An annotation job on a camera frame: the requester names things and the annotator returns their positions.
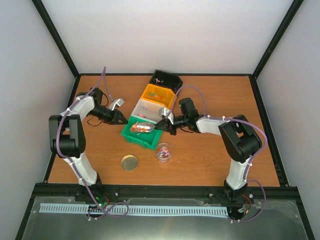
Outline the clear plastic jar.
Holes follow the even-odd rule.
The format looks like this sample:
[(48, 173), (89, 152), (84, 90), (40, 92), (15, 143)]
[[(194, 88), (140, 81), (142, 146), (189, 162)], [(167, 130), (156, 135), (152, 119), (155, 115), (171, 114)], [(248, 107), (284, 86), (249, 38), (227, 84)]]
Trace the clear plastic jar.
[(160, 163), (166, 163), (170, 161), (172, 155), (172, 146), (168, 143), (159, 143), (155, 148), (155, 156)]

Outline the black plastic bin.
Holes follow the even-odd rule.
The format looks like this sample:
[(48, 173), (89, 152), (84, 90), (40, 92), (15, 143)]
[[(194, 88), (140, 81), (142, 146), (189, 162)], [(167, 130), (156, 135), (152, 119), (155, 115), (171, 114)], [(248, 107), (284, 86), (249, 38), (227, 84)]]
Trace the black plastic bin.
[(183, 86), (183, 81), (178, 75), (161, 70), (155, 70), (148, 83), (170, 89), (175, 94), (177, 93), (178, 89)]

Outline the gold jar lid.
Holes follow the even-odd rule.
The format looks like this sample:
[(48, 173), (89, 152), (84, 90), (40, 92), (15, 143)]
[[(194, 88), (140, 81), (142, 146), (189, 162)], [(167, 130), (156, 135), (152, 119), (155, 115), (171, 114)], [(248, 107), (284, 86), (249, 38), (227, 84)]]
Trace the gold jar lid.
[(125, 155), (120, 162), (121, 168), (126, 172), (134, 171), (139, 164), (139, 160), (132, 154)]

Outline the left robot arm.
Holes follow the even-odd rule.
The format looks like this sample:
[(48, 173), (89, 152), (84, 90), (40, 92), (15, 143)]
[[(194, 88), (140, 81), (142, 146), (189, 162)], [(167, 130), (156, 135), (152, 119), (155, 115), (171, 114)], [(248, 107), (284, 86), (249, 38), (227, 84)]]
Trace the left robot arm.
[(78, 183), (88, 187), (86, 195), (92, 201), (103, 198), (104, 188), (99, 174), (92, 168), (85, 153), (86, 137), (83, 120), (96, 117), (108, 125), (126, 125), (128, 120), (118, 110), (124, 104), (122, 98), (113, 100), (110, 106), (102, 105), (105, 96), (98, 87), (80, 92), (64, 112), (51, 115), (48, 120), (49, 143), (52, 153), (62, 158), (72, 169)]

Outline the yellow plastic bin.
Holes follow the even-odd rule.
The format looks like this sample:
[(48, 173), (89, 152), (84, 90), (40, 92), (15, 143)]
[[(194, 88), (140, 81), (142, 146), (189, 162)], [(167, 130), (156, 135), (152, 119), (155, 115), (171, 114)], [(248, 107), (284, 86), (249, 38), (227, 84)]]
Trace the yellow plastic bin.
[(171, 89), (148, 83), (140, 98), (170, 109), (174, 97), (175, 93)]

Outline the metal scoop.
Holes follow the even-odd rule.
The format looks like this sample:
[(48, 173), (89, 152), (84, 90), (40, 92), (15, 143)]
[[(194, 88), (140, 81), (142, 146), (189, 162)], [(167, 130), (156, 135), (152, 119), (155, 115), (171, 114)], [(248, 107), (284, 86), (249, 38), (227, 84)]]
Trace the metal scoop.
[(154, 128), (155, 125), (151, 122), (137, 121), (130, 127), (130, 132), (136, 134), (150, 134)]

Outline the white plastic bin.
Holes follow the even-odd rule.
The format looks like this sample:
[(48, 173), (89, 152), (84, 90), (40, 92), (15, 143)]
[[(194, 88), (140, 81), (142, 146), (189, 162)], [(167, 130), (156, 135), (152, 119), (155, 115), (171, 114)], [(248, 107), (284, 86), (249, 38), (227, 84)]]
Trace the white plastic bin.
[(159, 103), (153, 102), (144, 98), (140, 98), (134, 107), (131, 116), (138, 119), (148, 120), (153, 123), (159, 122), (162, 117), (159, 114), (160, 109), (166, 107), (169, 109), (172, 106), (173, 100), (169, 102)]

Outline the green plastic bin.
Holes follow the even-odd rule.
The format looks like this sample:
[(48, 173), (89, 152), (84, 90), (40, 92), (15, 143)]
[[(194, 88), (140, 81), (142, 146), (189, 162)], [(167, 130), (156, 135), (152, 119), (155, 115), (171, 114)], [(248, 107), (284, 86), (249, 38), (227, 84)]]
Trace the green plastic bin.
[(132, 127), (132, 125), (138, 122), (151, 123), (152, 125), (154, 125), (154, 123), (151, 121), (130, 116), (128, 119), (128, 124), (124, 126), (121, 135), (128, 143), (137, 144), (145, 149), (155, 150), (163, 132), (157, 129), (153, 130), (150, 133), (131, 132), (130, 128)]

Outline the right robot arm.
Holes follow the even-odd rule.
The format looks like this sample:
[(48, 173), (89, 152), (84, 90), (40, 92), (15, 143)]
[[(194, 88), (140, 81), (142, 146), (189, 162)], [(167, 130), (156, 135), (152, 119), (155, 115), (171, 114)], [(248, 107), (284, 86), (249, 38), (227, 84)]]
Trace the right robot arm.
[(242, 114), (231, 118), (199, 114), (189, 97), (180, 100), (179, 105), (181, 110), (179, 116), (175, 116), (168, 108), (161, 108), (158, 111), (160, 121), (155, 128), (173, 136), (177, 134), (177, 129), (184, 127), (198, 134), (221, 136), (231, 158), (223, 192), (228, 202), (235, 202), (245, 193), (248, 186), (248, 172), (253, 158), (263, 147), (261, 138), (254, 130), (254, 126)]

